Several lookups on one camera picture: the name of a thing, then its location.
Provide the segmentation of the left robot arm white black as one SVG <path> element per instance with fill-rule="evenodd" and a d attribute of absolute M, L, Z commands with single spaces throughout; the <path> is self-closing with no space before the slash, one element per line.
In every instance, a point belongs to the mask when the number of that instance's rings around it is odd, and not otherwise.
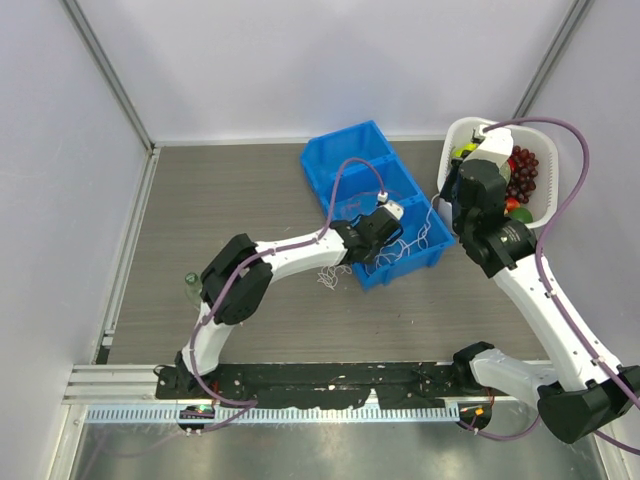
<path fill-rule="evenodd" d="M 307 270 L 372 263 L 403 233 L 403 216 L 404 208 L 388 201 L 368 215 L 294 238 L 234 236 L 202 272 L 199 318 L 175 359 L 177 386 L 190 398 L 205 397 L 231 331 L 257 311 L 271 284 Z"/>

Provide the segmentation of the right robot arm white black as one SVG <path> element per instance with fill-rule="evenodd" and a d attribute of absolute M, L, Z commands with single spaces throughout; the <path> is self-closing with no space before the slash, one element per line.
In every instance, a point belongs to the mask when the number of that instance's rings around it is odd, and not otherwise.
<path fill-rule="evenodd" d="M 451 380 L 465 395 L 491 388 L 535 408 L 572 444 L 622 417 L 639 398 L 639 368 L 624 366 L 590 331 L 537 257 L 535 234 L 505 215 L 508 186 L 488 160 L 455 158 L 441 197 L 465 253 L 507 294 L 552 364 L 537 367 L 477 342 L 453 356 Z"/>

